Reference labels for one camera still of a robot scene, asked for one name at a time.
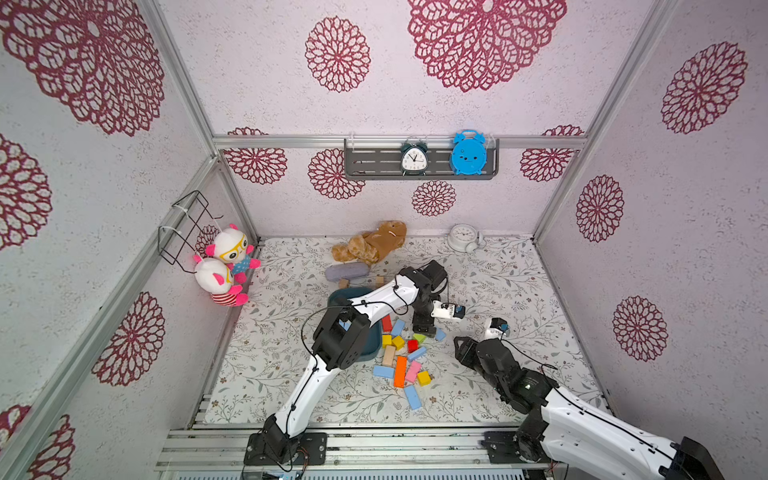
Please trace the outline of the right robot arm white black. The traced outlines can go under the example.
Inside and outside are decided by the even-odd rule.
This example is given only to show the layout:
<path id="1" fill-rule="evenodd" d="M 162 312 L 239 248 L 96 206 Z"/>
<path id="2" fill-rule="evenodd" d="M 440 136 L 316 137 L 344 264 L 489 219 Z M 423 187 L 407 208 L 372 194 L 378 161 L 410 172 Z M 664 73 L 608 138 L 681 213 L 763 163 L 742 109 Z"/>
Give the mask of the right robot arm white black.
<path id="1" fill-rule="evenodd" d="M 654 435 L 583 401 L 562 386 L 554 366 L 522 366 L 519 348 L 505 337 L 508 324 L 495 317 L 483 340 L 454 338 L 456 360 L 480 374 L 500 400 L 523 415 L 512 433 L 490 431 L 482 446 L 493 463 L 508 457 L 549 461 L 596 479 L 720 479 L 710 452 L 685 437 L 674 442 Z"/>

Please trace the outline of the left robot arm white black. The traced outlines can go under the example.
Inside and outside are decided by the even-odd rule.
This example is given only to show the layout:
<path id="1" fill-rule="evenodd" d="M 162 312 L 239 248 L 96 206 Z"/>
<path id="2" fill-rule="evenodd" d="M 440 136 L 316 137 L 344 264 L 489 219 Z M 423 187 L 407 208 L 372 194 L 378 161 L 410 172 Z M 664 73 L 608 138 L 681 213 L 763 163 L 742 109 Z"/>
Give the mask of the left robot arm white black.
<path id="1" fill-rule="evenodd" d="M 298 444 L 314 408 L 332 380 L 355 363 L 370 328 L 390 314 L 412 316 L 412 330 L 435 337 L 435 320 L 460 320 L 466 308 L 445 303 L 440 294 L 448 285 L 445 268 L 435 260 L 420 268 L 405 267 L 393 280 L 359 297 L 331 305 L 312 336 L 309 361 L 286 403 L 270 415 L 260 431 L 267 451 L 282 456 Z"/>

